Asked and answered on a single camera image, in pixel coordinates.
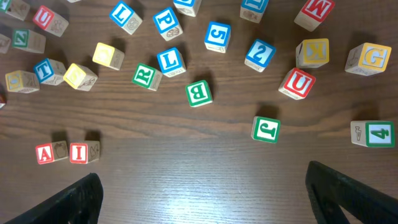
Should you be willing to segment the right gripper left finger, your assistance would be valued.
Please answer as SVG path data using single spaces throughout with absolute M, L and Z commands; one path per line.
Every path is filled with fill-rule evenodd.
M 98 223 L 103 186 L 90 173 L 59 193 L 36 205 L 9 223 Z

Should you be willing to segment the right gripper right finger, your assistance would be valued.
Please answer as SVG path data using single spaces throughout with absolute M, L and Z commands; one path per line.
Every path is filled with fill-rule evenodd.
M 309 162 L 305 185 L 318 223 L 348 223 L 342 208 L 362 223 L 397 223 L 397 199 L 318 161 Z

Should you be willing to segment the red letter I block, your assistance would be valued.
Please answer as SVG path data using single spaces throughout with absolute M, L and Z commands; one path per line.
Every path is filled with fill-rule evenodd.
M 88 164 L 100 159 L 99 141 L 80 141 L 70 144 L 70 162 L 72 164 Z

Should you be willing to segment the red letter A block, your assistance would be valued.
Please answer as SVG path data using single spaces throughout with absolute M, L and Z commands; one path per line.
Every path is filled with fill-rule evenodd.
M 69 158 L 66 141 L 41 144 L 35 147 L 38 164 L 49 164 Z

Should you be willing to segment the blue number 2 block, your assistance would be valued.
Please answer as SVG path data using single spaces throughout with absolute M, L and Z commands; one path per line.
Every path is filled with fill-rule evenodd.
M 276 52 L 276 48 L 256 39 L 246 54 L 244 64 L 257 72 L 263 72 Z

